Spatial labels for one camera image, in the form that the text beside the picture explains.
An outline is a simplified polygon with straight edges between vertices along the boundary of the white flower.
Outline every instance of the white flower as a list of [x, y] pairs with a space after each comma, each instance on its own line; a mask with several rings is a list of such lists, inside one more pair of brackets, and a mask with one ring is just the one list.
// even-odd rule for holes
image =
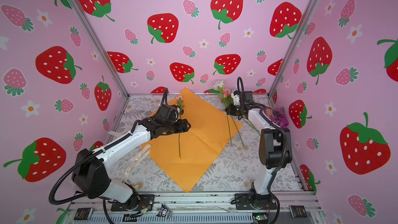
[[248, 76], [253, 77], [253, 75], [254, 75], [255, 73], [256, 73], [256, 72], [253, 72], [253, 70], [250, 70], [250, 71], [248, 71]]
[[27, 224], [29, 221], [33, 221], [35, 216], [33, 215], [36, 211], [36, 208], [29, 210], [25, 209], [23, 211], [23, 216], [17, 220], [16, 223]]
[[247, 30], [244, 30], [243, 33], [245, 33], [245, 35], [243, 37], [248, 37], [251, 38], [251, 34], [254, 33], [254, 31], [251, 30], [251, 27], [248, 28]]
[[346, 39], [351, 39], [351, 43], [355, 42], [355, 39], [357, 37], [361, 37], [362, 36], [362, 32], [360, 31], [362, 27], [362, 24], [358, 25], [357, 27], [351, 26], [350, 28], [350, 33], [348, 34], [348, 36], [346, 37]]
[[344, 224], [344, 223], [341, 221], [341, 215], [336, 215], [336, 214], [333, 212], [333, 216], [334, 216], [334, 218], [333, 218], [333, 222], [334, 222], [334, 223], [336, 223], [336, 224]]
[[301, 146], [299, 145], [299, 142], [296, 141], [296, 142], [295, 142], [295, 148], [296, 148], [297, 150], [299, 150], [300, 147], [301, 147]]
[[91, 55], [93, 56], [94, 61], [98, 61], [98, 54], [96, 51], [92, 52]]
[[88, 116], [84, 115], [84, 113], [83, 113], [82, 117], [79, 118], [80, 124], [81, 125], [87, 124], [87, 119], [88, 119]]
[[330, 104], [325, 104], [326, 111], [325, 114], [329, 114], [331, 117], [333, 116], [333, 112], [336, 112], [336, 107], [333, 107], [333, 102]]
[[48, 27], [49, 24], [52, 24], [52, 21], [49, 19], [49, 14], [47, 12], [41, 12], [41, 10], [37, 9], [37, 20], [43, 22], [44, 26]]
[[218, 90], [218, 87], [223, 88], [224, 87], [224, 81], [217, 81], [216, 84], [214, 84], [214, 89]]
[[154, 62], [153, 59], [147, 59], [147, 64], [153, 67], [153, 65], [156, 64], [156, 62]]
[[8, 38], [6, 37], [0, 37], [0, 48], [3, 50], [7, 50], [6, 42], [8, 42]]
[[331, 10], [333, 9], [333, 7], [334, 7], [334, 5], [335, 5], [336, 3], [335, 2], [333, 2], [332, 0], [330, 0], [330, 2], [329, 2], [329, 4], [325, 7], [325, 16], [326, 15], [330, 15], [331, 14]]
[[206, 42], [206, 40], [205, 39], [203, 39], [203, 41], [201, 41], [201, 42], [199, 42], [199, 44], [200, 44], [200, 48], [207, 48], [207, 45], [209, 44], [208, 42]]
[[37, 109], [40, 107], [39, 104], [33, 104], [31, 100], [27, 102], [27, 106], [22, 106], [21, 109], [26, 111], [26, 117], [29, 117], [30, 115], [39, 115], [39, 112]]
[[330, 172], [331, 175], [333, 175], [333, 172], [337, 171], [336, 167], [333, 166], [333, 161], [327, 161], [326, 162], [326, 167], [325, 169], [328, 170]]

